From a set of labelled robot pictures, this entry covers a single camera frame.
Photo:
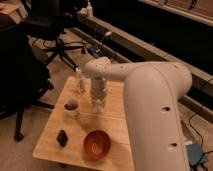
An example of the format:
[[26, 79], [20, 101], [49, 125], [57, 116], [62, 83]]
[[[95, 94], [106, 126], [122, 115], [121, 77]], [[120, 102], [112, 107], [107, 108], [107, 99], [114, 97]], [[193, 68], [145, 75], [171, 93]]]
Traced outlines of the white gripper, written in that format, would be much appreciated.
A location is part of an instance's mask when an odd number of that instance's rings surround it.
[[102, 107], [105, 108], [107, 102], [107, 80], [103, 77], [92, 78], [90, 94], [93, 107], [97, 105], [97, 99], [102, 99]]

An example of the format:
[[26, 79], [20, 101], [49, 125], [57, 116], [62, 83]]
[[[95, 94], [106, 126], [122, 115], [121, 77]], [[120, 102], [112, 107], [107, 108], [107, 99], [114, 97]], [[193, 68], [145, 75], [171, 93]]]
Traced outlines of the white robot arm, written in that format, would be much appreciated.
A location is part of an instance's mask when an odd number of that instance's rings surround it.
[[179, 62], [113, 64], [106, 57], [85, 65], [92, 78], [124, 82], [123, 104], [135, 171], [190, 171], [178, 100], [191, 88]]

